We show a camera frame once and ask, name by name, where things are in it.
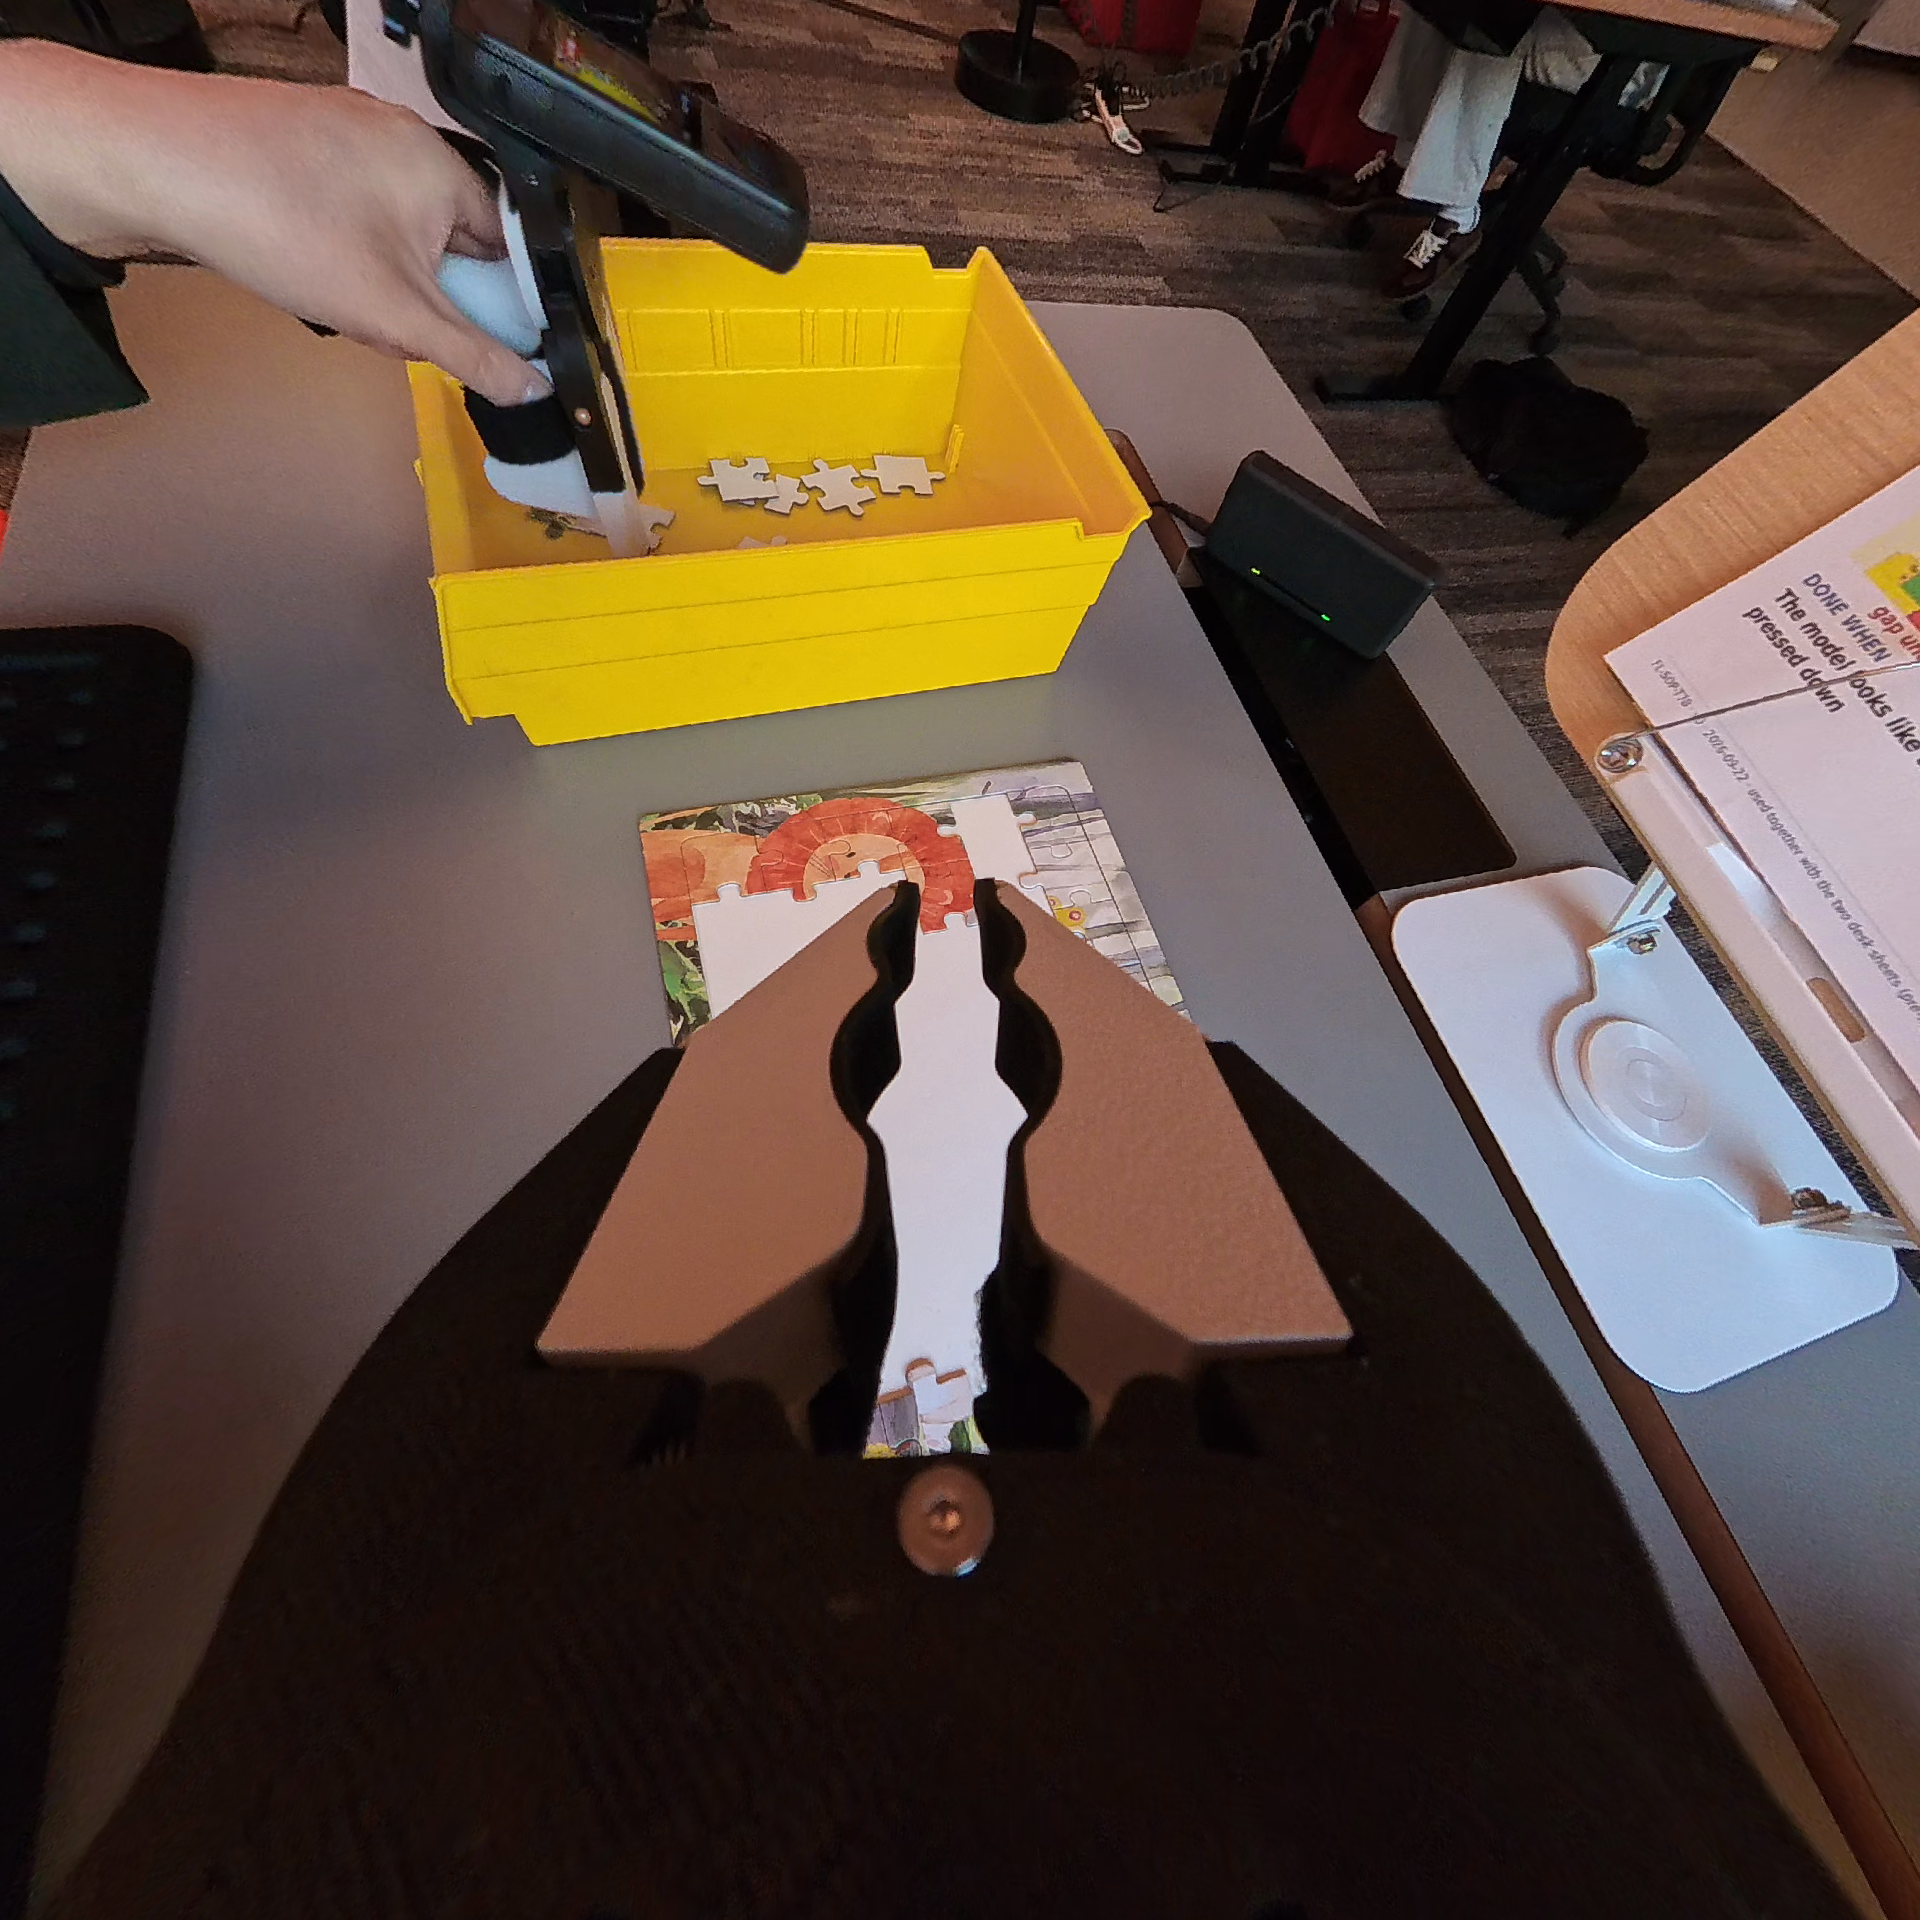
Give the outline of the white hanging tag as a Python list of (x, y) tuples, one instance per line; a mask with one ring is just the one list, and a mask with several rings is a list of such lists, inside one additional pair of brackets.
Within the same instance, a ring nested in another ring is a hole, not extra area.
[(386, 6), (374, 0), (345, 3), (348, 85), (390, 105), (401, 105), (431, 128), (456, 129), (424, 78), (420, 39), (407, 44), (386, 33)]

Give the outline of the person's left hand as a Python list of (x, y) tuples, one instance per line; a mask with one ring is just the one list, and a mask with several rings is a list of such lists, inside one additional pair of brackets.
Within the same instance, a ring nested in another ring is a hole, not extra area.
[(438, 288), (444, 253), (497, 259), (505, 238), (494, 190), (407, 107), (8, 39), (1, 173), (86, 255), (188, 255), (494, 405), (545, 395)]

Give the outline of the yellow plastic bin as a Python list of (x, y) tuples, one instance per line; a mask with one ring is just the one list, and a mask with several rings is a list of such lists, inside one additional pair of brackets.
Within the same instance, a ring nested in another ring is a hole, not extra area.
[(991, 251), (814, 244), (778, 276), (709, 241), (607, 241), (645, 459), (911, 453), (933, 497), (752, 516), (642, 559), (494, 494), (458, 388), (410, 365), (445, 684), (536, 744), (1050, 671), (1144, 502)]

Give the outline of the black pole stand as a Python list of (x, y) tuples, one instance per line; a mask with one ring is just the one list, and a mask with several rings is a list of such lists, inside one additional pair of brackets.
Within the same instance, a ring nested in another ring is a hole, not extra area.
[(1063, 121), (1084, 86), (1073, 57), (1037, 37), (1037, 0), (1021, 0), (1012, 29), (970, 29), (954, 51), (952, 81), (977, 110), (1024, 126)]

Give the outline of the wooden background desk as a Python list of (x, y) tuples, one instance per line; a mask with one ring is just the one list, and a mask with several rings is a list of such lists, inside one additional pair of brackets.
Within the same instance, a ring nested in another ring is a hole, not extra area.
[(1551, 3), (1567, 15), (1625, 21), (1644, 29), (1693, 33), (1734, 45), (1783, 45), (1822, 53), (1838, 31), (1838, 21), (1812, 5), (1722, 5), (1722, 3)]

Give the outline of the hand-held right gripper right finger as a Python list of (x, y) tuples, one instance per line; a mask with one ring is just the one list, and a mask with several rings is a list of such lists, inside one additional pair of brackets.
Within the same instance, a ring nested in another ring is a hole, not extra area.
[(977, 1299), (991, 1400), (1334, 1352), (1350, 1324), (1209, 1045), (1017, 887), (975, 887), (993, 1065), (1024, 1119)]

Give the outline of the pile of puzzle pieces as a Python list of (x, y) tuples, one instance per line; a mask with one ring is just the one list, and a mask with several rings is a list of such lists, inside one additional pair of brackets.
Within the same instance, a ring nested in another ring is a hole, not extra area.
[(879, 497), (933, 497), (946, 480), (942, 468), (911, 453), (876, 453), (866, 463), (815, 457), (808, 468), (774, 467), (760, 454), (737, 461), (710, 457), (695, 473), (663, 470), (656, 497), (593, 494), (573, 457), (526, 470), (485, 459), (485, 473), (545, 540), (598, 536), (620, 559), (654, 555), (669, 534), (690, 543), (716, 527), (741, 532), (752, 516), (789, 520), (815, 509), (858, 518)]

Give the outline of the printed instruction sheet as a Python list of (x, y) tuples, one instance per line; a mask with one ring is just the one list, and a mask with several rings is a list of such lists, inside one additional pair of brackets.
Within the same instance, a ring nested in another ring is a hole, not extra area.
[(1918, 1073), (1918, 470), (1606, 656)]

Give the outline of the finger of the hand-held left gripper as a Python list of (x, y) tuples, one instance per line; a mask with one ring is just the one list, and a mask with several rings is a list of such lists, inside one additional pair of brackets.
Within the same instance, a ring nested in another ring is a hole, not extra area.
[(656, 513), (642, 497), (642, 459), (632, 435), (632, 414), (616, 359), (616, 320), (607, 300), (606, 261), (592, 262), (592, 320), (596, 324), (596, 381), (602, 403), (607, 443), (616, 463), (616, 491), (592, 485), (593, 511), (616, 558), (646, 558), (656, 551)]

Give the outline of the black bag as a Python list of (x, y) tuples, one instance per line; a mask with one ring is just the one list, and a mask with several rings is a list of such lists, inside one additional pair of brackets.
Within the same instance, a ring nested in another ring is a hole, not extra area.
[(1606, 511), (1648, 454), (1648, 431), (1606, 393), (1577, 385), (1550, 357), (1479, 360), (1444, 399), (1453, 443), (1524, 509), (1565, 536)]

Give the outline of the black office chair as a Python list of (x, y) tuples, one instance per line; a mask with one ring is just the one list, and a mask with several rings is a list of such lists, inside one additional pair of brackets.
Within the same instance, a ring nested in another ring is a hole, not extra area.
[(1527, 268), (1551, 207), (1581, 168), (1657, 184), (1704, 135), (1740, 68), (1759, 45), (1644, 29), (1625, 21), (1569, 15), (1600, 62), (1550, 133), (1522, 137), (1522, 158), (1472, 259), (1402, 369), (1321, 374), (1325, 405), (1361, 407), (1433, 399), (1511, 273)]

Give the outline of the puzzle frame tray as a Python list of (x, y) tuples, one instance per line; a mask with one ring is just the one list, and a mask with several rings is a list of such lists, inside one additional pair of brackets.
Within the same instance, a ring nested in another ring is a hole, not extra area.
[[(1008, 792), (1017, 792), (1031, 769), (1068, 763), (807, 790), (642, 817), (640, 848), (673, 1039), (721, 1014), (853, 904), (906, 880), (866, 867), (854, 878), (822, 881), (808, 903), (746, 899), (741, 889), (768, 833), (777, 844), (814, 848), (847, 831), (854, 797), (909, 804), (965, 840), (975, 880), (1008, 880), (1050, 915)], [(1137, 899), (1122, 856), (1105, 870), (1116, 894), (1128, 881)], [(1182, 989), (1153, 936), (1144, 948), (1092, 945), (1182, 1011)], [(973, 1395), (983, 1385), (975, 1295), (999, 1259), (1004, 1153), (1021, 1109), (991, 1065), (999, 1006), (977, 957), (973, 910), (949, 915), (943, 931), (918, 935), (916, 969), (898, 1003), (902, 1065), (871, 1117), (887, 1157), (898, 1245), (896, 1321), (879, 1391), (901, 1385), (913, 1358), (933, 1360), (938, 1373), (966, 1369)]]

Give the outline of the black charger box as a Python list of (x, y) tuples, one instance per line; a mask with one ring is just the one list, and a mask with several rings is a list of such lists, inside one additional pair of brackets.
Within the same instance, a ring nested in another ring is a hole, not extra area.
[(1441, 576), (1426, 553), (1265, 449), (1238, 461), (1202, 551), (1360, 659), (1378, 659)]

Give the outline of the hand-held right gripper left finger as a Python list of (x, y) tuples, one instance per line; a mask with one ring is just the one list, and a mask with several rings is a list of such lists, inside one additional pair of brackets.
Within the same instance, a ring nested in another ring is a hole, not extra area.
[(873, 1104), (920, 894), (881, 887), (678, 1055), (538, 1335), (549, 1363), (768, 1385), (818, 1451), (862, 1451), (896, 1317)]

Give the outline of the metal page holder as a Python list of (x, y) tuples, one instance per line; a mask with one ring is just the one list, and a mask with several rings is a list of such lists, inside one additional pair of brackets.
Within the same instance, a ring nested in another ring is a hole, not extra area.
[(1646, 740), (1646, 739), (1653, 739), (1653, 735), (1658, 735), (1658, 734), (1665, 734), (1665, 731), (1672, 731), (1672, 728), (1679, 728), (1679, 727), (1692, 727), (1692, 725), (1703, 725), (1703, 721), (1709, 721), (1709, 719), (1719, 719), (1719, 718), (1729, 716), (1729, 713), (1743, 713), (1743, 711), (1751, 711), (1751, 708), (1757, 708), (1757, 707), (1765, 707), (1765, 703), (1793, 699), (1800, 692), (1815, 695), (1820, 701), (1828, 701), (1828, 692), (1833, 688), (1858, 688), (1860, 684), (1870, 684), (1874, 679), (1885, 679), (1885, 676), (1892, 676), (1892, 673), (1902, 673), (1909, 667), (1914, 667), (1914, 661), (1900, 659), (1900, 661), (1887, 661), (1887, 663), (1878, 663), (1878, 665), (1858, 667), (1853, 671), (1838, 673), (1838, 676), (1815, 673), (1812, 679), (1802, 679), (1793, 686), (1775, 688), (1775, 689), (1753, 695), (1748, 699), (1740, 699), (1740, 701), (1732, 701), (1732, 703), (1722, 703), (1722, 707), (1714, 707), (1714, 708), (1692, 708), (1692, 711), (1677, 713), (1669, 719), (1649, 721), (1649, 725), (1633, 727), (1629, 731), (1608, 735), (1596, 750), (1592, 763), (1606, 775), (1623, 775), (1623, 773), (1637, 767), (1644, 760), (1644, 747), (1638, 742)]

